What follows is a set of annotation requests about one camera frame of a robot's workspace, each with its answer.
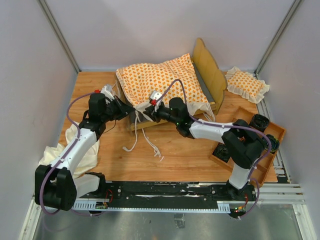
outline headboard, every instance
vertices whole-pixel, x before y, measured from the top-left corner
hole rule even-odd
[[[228,85],[226,76],[219,69],[214,57],[201,38],[196,39],[192,60],[214,99],[217,108],[213,110],[213,113],[217,115],[225,98],[224,90]]]

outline pillow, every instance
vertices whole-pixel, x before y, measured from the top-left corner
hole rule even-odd
[[[193,115],[198,109],[201,109],[213,117],[210,104],[198,82],[189,53],[160,64],[133,64],[119,68],[115,73],[127,100],[141,113],[150,106],[149,96],[153,90],[163,93],[172,81],[180,79],[183,82],[190,114]],[[164,104],[168,107],[169,100],[174,97],[184,99],[179,82],[176,82],[164,96]]]
[[[263,80],[257,80],[249,72],[243,72],[236,66],[225,75],[228,82],[228,91],[241,95],[249,102],[258,104],[264,99],[264,94],[269,91],[270,86]]]

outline wooden table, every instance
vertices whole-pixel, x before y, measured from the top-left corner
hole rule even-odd
[[[80,72],[74,87],[71,101],[75,98],[101,89],[105,84],[114,84],[114,72]],[[88,109],[89,97],[77,101],[70,110],[70,117],[80,122],[84,111]],[[255,104],[238,95],[225,92],[225,100],[217,122],[227,123],[239,106],[257,113]],[[66,145],[65,131],[70,127],[65,119],[59,142]],[[107,130],[114,125],[108,122]],[[141,130],[138,130],[138,141],[132,152],[128,149],[135,142],[135,136],[128,131],[127,120],[117,121],[114,129],[100,138],[98,165],[92,172],[103,173],[109,181],[179,181],[179,182],[225,182],[230,172],[208,158],[212,153],[213,141],[207,139],[184,138],[177,132],[175,125],[164,123],[145,129],[149,140],[161,151],[164,159],[154,157],[153,148],[146,142]],[[268,173],[266,182],[277,182],[273,167]]]

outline wall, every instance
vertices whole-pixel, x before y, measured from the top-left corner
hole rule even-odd
[[[265,99],[287,128],[282,144],[289,172],[300,183],[320,237],[320,1],[304,1],[263,68]]]
[[[76,79],[35,0],[0,7],[0,233],[17,239],[47,145],[58,142]]]
[[[159,63],[202,37],[221,69],[254,70],[293,0],[47,0],[82,70]]]

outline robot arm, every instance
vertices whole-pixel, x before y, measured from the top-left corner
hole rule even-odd
[[[68,211],[77,198],[93,193],[97,197],[106,195],[105,176],[101,173],[86,173],[73,179],[79,162],[97,142],[106,129],[106,122],[120,120],[135,109],[111,94],[112,87],[106,85],[90,95],[89,109],[79,124],[79,134],[74,136],[63,152],[50,164],[39,165],[35,171],[35,202],[40,204],[40,192],[45,177],[52,171],[43,189],[45,206]]]
[[[195,121],[189,116],[187,105],[181,98],[172,98],[169,101],[169,107],[165,107],[163,102],[157,102],[159,96],[161,94],[157,92],[151,94],[150,102],[153,105],[147,107],[144,114],[155,122],[166,120],[174,123],[183,137],[209,139],[225,144],[235,163],[227,182],[228,193],[231,197],[239,195],[248,183],[253,165],[264,150],[261,138],[255,132],[245,129],[208,126],[204,123],[209,122],[202,119]],[[234,123],[223,124],[250,128],[248,123],[241,119]]]

